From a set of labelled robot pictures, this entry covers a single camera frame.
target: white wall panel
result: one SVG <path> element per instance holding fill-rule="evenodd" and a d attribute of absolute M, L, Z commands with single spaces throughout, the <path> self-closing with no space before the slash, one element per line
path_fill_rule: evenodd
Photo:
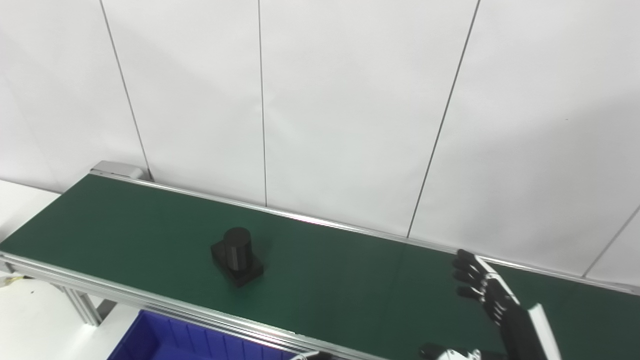
<path fill-rule="evenodd" d="M 411 236 L 582 275 L 640 199 L 638 13 L 482 2 Z"/>
<path fill-rule="evenodd" d="M 475 1 L 261 1 L 268 205 L 406 235 Z"/>
<path fill-rule="evenodd" d="M 57 188 L 58 184 L 0 72 L 0 179 Z"/>
<path fill-rule="evenodd" d="M 257 2 L 104 6 L 155 180 L 263 204 Z"/>
<path fill-rule="evenodd" d="M 640 216 L 629 222 L 587 278 L 640 286 Z"/>
<path fill-rule="evenodd" d="M 0 69 L 60 184 L 48 188 L 64 190 L 100 160 L 145 167 L 98 1 L 2 1 L 0 51 Z"/>

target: blue plastic bin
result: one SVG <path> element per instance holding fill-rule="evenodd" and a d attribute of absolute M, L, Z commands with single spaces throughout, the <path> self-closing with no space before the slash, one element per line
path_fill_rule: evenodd
<path fill-rule="evenodd" d="M 289 360 L 294 356 L 142 310 L 108 360 Z"/>

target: black cylindrical object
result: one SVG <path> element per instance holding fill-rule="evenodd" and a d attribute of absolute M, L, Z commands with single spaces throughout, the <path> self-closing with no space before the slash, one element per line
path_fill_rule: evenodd
<path fill-rule="evenodd" d="M 231 270 L 243 271 L 251 267 L 253 252 L 249 230 L 244 227 L 233 227 L 225 232 L 222 241 L 225 244 L 227 266 Z"/>

